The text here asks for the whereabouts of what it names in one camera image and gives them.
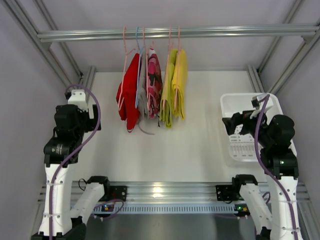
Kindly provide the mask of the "yellow trousers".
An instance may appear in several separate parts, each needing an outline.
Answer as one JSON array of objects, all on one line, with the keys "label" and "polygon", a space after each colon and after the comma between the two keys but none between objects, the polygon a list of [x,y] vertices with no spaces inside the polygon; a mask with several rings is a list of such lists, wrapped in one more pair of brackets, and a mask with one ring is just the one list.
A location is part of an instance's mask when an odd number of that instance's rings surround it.
[{"label": "yellow trousers", "polygon": [[185,119],[185,88],[186,88],[187,79],[188,79],[188,59],[184,49],[180,50],[178,99],[177,99],[177,107],[175,110],[174,102],[175,102],[175,92],[176,92],[176,79],[177,79],[177,67],[175,62],[174,74],[171,81],[171,100],[173,104],[173,114],[176,118],[180,117],[181,120],[184,120]]}]

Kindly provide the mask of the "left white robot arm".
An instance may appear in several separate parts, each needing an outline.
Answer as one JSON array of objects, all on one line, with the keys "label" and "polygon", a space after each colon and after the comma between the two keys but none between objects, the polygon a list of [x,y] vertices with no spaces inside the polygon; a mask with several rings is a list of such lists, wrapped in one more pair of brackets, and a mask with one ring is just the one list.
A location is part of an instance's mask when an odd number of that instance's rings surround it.
[{"label": "left white robot arm", "polygon": [[110,182],[106,176],[92,176],[81,197],[71,205],[73,174],[79,153],[88,142],[85,133],[94,135],[101,130],[101,109],[88,110],[77,105],[58,105],[54,115],[53,136],[44,146],[46,173],[45,206],[41,225],[33,240],[83,240],[87,222],[100,200],[107,199]]}]

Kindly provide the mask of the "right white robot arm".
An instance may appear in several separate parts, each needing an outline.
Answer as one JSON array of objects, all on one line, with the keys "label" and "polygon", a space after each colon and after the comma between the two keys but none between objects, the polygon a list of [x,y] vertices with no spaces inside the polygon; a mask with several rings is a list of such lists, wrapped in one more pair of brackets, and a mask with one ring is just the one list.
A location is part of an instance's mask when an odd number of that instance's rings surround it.
[{"label": "right white robot arm", "polygon": [[253,175],[238,174],[232,186],[246,203],[257,231],[258,240],[301,240],[297,207],[298,160],[293,153],[291,140],[295,135],[294,121],[277,114],[270,121],[261,111],[235,113],[222,118],[226,132],[233,135],[242,126],[241,135],[251,135],[257,161],[265,174],[270,192],[268,207],[258,190]]}]

